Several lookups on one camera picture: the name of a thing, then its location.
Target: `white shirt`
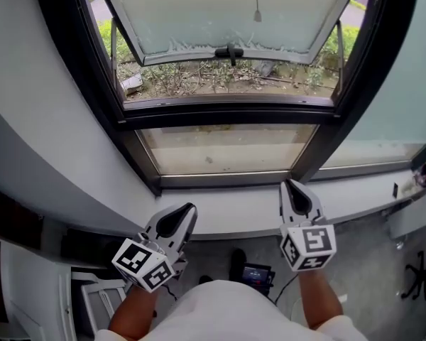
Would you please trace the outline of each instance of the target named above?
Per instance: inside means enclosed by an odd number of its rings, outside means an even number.
[[[212,281],[187,292],[143,341],[366,341],[340,315],[317,331],[289,321],[267,298],[240,283]],[[95,341],[125,341],[100,330]]]

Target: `frosted glass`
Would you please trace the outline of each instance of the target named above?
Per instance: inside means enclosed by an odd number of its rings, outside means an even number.
[[[378,94],[324,167],[411,159],[426,144],[426,0]]]
[[[261,22],[257,22],[256,0],[115,1],[120,1],[146,55],[212,51],[227,43],[242,48],[307,53],[337,2],[258,0]],[[339,7],[336,18],[342,8]]]
[[[142,131],[161,174],[288,170],[315,125],[186,126]]]

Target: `black cable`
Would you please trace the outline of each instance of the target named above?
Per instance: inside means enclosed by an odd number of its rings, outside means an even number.
[[[275,305],[278,305],[278,301],[279,298],[282,296],[284,290],[298,277],[298,274],[296,276],[294,276],[292,279],[290,279],[287,284],[283,287],[283,289],[281,289],[281,292],[279,292],[278,297],[276,297],[275,301],[273,303],[275,303]]]
[[[163,284],[162,287],[164,287],[164,288],[166,288],[168,290],[168,293],[175,299],[175,302],[178,301],[177,296],[170,291],[170,288],[169,288],[169,286],[167,284]]]
[[[273,299],[271,299],[270,297],[266,296],[266,298],[274,305],[276,305],[275,301]]]

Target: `white cube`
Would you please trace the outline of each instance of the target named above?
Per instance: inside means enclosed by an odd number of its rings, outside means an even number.
[[[125,279],[150,293],[175,274],[165,255],[130,239],[125,239],[112,264]]]
[[[321,269],[336,254],[336,237],[332,224],[281,227],[281,232],[283,241],[280,248],[293,271]]]

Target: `window latch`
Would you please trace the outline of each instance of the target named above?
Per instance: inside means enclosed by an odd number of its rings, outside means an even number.
[[[227,48],[218,48],[215,50],[214,55],[218,58],[230,58],[230,64],[236,65],[236,58],[243,57],[243,50],[235,48],[233,44],[229,43]]]

